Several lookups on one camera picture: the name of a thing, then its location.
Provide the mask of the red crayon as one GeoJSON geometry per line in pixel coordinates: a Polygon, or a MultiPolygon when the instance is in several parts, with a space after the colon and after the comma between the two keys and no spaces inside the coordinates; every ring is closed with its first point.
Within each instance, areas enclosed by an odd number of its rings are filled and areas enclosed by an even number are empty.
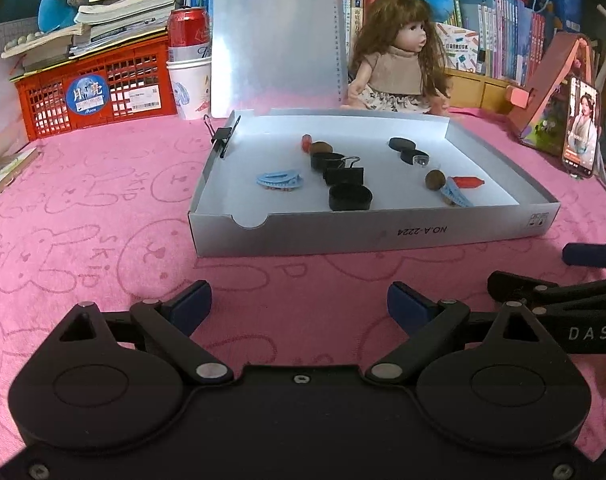
{"type": "Polygon", "coordinates": [[[462,190],[473,190],[485,184],[485,181],[478,177],[452,177],[452,180],[462,190]]]}
{"type": "Polygon", "coordinates": [[[309,150],[311,149],[312,143],[313,143],[313,140],[309,134],[305,134],[304,136],[302,136],[301,148],[304,153],[309,152],[309,150]]]}

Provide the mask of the blue hair clip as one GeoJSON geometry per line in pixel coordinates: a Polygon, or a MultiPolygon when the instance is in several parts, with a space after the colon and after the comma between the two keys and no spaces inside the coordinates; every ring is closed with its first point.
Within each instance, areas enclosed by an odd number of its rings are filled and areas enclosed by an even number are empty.
{"type": "Polygon", "coordinates": [[[461,188],[456,184],[453,178],[447,178],[445,184],[440,188],[440,193],[443,197],[458,207],[473,207],[471,200],[464,196],[461,188]]]}
{"type": "Polygon", "coordinates": [[[290,192],[303,186],[303,178],[295,170],[265,172],[259,174],[255,182],[262,188],[273,191],[290,192]]]}

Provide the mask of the brown nut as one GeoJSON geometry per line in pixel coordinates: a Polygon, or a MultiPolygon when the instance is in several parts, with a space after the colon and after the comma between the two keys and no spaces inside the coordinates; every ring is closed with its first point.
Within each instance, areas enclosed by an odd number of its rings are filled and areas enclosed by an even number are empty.
{"type": "Polygon", "coordinates": [[[447,182],[445,174],[440,170],[431,170],[425,175],[425,187],[430,191],[440,191],[447,182]]]}
{"type": "Polygon", "coordinates": [[[332,153],[333,147],[325,141],[316,141],[309,146],[309,154],[332,153]]]}

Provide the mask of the black round lid cup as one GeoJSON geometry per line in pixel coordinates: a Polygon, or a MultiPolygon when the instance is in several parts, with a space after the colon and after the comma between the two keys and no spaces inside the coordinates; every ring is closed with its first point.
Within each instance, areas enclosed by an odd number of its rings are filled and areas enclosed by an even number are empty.
{"type": "Polygon", "coordinates": [[[328,190],[328,204],[332,211],[368,210],[373,193],[362,184],[342,182],[328,190]]]}

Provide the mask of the black small cap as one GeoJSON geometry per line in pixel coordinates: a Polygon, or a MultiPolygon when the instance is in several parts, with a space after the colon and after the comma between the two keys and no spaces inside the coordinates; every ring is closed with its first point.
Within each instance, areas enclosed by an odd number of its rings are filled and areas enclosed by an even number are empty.
{"type": "Polygon", "coordinates": [[[425,167],[429,165],[430,156],[424,151],[416,150],[403,150],[401,151],[401,159],[408,165],[425,167]]]}

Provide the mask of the black binder clip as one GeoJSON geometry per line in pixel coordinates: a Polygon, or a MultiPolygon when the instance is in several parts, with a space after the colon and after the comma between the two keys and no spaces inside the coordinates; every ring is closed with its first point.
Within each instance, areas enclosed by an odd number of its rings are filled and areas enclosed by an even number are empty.
{"type": "Polygon", "coordinates": [[[328,186],[341,183],[362,185],[364,183],[364,168],[356,167],[361,159],[358,156],[342,157],[329,160],[323,171],[323,178],[328,186]]]}

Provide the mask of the black disc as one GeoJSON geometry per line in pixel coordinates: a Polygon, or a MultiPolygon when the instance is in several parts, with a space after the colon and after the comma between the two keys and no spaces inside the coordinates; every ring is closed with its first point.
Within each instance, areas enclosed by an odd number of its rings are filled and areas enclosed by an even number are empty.
{"type": "Polygon", "coordinates": [[[394,138],[391,138],[389,140],[388,146],[396,152],[403,152],[407,150],[414,151],[414,149],[416,148],[416,143],[406,138],[394,136],[394,138]]]}

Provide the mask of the black ring cap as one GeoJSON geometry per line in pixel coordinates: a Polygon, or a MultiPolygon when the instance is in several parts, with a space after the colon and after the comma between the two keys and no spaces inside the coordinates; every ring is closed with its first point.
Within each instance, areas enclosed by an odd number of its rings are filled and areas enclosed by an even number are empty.
{"type": "Polygon", "coordinates": [[[309,161],[311,162],[312,170],[324,172],[327,169],[340,169],[344,167],[345,156],[340,153],[314,153],[309,161]]]}

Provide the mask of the pink phone stand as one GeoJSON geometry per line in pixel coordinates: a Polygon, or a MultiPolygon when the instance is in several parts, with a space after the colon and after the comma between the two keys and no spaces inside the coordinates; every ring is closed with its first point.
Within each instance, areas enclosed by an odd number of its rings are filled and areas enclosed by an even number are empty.
{"type": "Polygon", "coordinates": [[[527,100],[507,115],[509,131],[521,144],[559,157],[562,153],[568,108],[577,93],[571,78],[595,82],[594,52],[583,34],[558,32],[525,86],[527,100]]]}

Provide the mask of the grey cardboard box tray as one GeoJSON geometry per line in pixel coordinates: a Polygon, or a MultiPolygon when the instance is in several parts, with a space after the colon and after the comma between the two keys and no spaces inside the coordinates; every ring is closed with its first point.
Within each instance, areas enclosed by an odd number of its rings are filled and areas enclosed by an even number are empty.
{"type": "MultiPolygon", "coordinates": [[[[224,158],[212,148],[188,214],[202,257],[256,257],[380,252],[511,240],[546,233],[559,201],[485,140],[444,117],[365,110],[275,110],[241,116],[224,158]],[[332,211],[328,187],[312,170],[302,136],[358,156],[373,193],[368,210],[332,211]],[[416,143],[428,166],[408,165],[389,148],[394,136],[416,143]],[[449,203],[425,187],[425,175],[478,177],[461,190],[473,207],[449,203]],[[273,191],[259,174],[295,170],[297,190],[273,191]]],[[[230,126],[233,119],[227,119],[230,126]]]]}

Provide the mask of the wooden drawer shelf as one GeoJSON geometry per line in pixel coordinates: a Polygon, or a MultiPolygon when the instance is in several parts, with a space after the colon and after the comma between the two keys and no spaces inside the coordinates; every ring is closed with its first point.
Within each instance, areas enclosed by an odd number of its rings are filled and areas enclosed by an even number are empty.
{"type": "Polygon", "coordinates": [[[449,103],[455,108],[476,108],[498,114],[508,114],[513,107],[513,92],[519,89],[511,81],[489,78],[477,73],[446,68],[451,78],[449,103]]]}

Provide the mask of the open book at left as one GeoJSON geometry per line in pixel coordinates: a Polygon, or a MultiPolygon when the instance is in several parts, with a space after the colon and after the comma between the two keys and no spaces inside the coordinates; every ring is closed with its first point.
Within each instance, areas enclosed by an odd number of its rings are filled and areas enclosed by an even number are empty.
{"type": "Polygon", "coordinates": [[[0,130],[0,193],[38,157],[38,148],[28,148],[21,122],[0,130]]]}

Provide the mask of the white paper cup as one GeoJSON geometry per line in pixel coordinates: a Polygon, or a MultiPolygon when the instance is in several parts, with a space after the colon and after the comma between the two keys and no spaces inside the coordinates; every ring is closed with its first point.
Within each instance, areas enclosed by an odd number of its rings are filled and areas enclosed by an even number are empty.
{"type": "Polygon", "coordinates": [[[209,114],[211,104],[211,58],[166,63],[177,114],[196,120],[209,114]]]}

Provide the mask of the row of books on shelf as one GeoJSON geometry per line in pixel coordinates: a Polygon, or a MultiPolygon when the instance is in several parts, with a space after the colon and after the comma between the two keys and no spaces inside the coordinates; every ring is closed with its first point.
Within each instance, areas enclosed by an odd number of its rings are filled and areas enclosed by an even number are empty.
{"type": "MultiPolygon", "coordinates": [[[[195,6],[203,6],[207,12],[213,12],[213,0],[189,0],[195,6]]],[[[361,26],[353,28],[350,34],[349,61],[351,72],[351,59],[353,47],[355,46],[358,32],[363,27],[366,15],[368,13],[369,3],[364,12],[361,12],[363,22],[361,26]]],[[[519,30],[516,27],[516,20],[519,18],[523,9],[521,0],[454,0],[455,10],[460,17],[464,29],[478,32],[480,45],[478,46],[478,66],[486,63],[487,66],[494,66],[498,61],[508,61],[510,64],[502,72],[504,76],[511,77],[516,73],[516,66],[512,63],[516,58],[516,51],[511,44],[506,44],[502,35],[504,32],[510,32],[514,40],[528,39],[530,33],[527,30],[519,30]],[[493,55],[489,61],[485,61],[486,53],[493,55]]]]}

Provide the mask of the translucent clipboard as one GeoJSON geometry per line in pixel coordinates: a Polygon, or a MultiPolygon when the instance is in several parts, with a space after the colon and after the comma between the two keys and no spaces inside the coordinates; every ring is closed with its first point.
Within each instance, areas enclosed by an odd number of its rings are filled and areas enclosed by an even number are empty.
{"type": "Polygon", "coordinates": [[[339,107],[342,0],[213,0],[211,113],[339,107]]]}

